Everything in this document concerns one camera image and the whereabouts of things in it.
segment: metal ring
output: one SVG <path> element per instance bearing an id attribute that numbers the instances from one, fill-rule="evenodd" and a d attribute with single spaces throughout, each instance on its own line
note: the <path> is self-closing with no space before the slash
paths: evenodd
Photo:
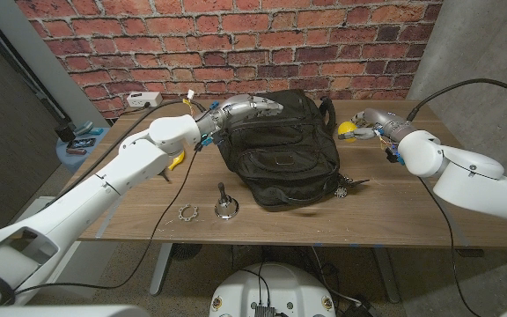
<path id="1" fill-rule="evenodd" d="M 191 221 L 191 219 L 193 219 L 194 217 L 197 217 L 197 215 L 199 215 L 199 213 L 197 212 L 197 210 L 199 209 L 199 207 L 197 206 L 194 206 L 193 209 L 195 210 L 195 212 L 193 213 L 193 215 L 191 215 L 190 217 L 183 217 L 183 210 L 189 208 L 191 206 L 190 203 L 186 204 L 185 206 L 181 207 L 180 208 L 180 216 L 179 216 L 179 219 L 180 220 L 184 220 L 184 221 Z"/>

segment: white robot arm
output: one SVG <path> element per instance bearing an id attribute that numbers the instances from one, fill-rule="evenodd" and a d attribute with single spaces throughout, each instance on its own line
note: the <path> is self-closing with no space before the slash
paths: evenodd
<path id="1" fill-rule="evenodd" d="M 409 172 L 418 177 L 437 175 L 434 192 L 448 203 L 507 219 L 507 177 L 503 167 L 479 153 L 441 145 L 430 132 L 417 130 L 411 122 L 377 109 L 365 109 L 352 120 L 360 128 L 339 135 L 340 139 L 369 139 L 379 133 L 398 143 L 394 151 Z"/>
<path id="2" fill-rule="evenodd" d="M 182 141 L 198 144 L 247 117 L 275 115 L 283 106 L 260 97 L 229 98 L 200 117 L 159 118 L 129 136 L 119 155 L 38 214 L 0 229 L 0 306 L 23 305 L 43 284 L 71 244 L 120 196 L 161 173 L 169 158 L 183 151 Z"/>

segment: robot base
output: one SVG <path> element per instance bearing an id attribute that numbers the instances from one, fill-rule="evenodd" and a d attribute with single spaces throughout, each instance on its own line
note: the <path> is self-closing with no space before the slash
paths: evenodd
<path id="1" fill-rule="evenodd" d="M 258 273 L 260 263 L 246 269 Z M 330 293 L 314 276 L 288 264 L 263 263 L 261 276 L 269 288 L 270 307 L 274 313 L 289 317 L 334 317 L 335 309 Z M 261 281 L 261 303 L 268 306 L 268 292 Z M 210 317 L 257 316 L 261 313 L 260 286 L 255 274 L 240 270 L 218 286 L 210 301 Z"/>

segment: electrical outlet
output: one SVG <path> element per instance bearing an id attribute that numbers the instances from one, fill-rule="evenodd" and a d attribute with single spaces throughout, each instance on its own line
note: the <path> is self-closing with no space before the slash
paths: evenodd
<path id="1" fill-rule="evenodd" d="M 157 107 L 162 102 L 162 95 L 159 92 L 131 92 L 127 97 L 131 107 L 144 107 L 150 102 L 150 107 Z"/>

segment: backpack strap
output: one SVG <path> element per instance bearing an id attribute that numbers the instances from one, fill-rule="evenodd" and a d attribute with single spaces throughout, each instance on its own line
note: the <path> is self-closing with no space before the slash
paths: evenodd
<path id="1" fill-rule="evenodd" d="M 335 109 L 332 100 L 327 96 L 320 98 L 322 100 L 322 104 L 319 107 L 320 114 L 322 114 L 322 118 L 326 117 L 326 112 L 328 112 L 328 121 L 326 123 L 326 132 L 332 135 L 335 129 Z"/>

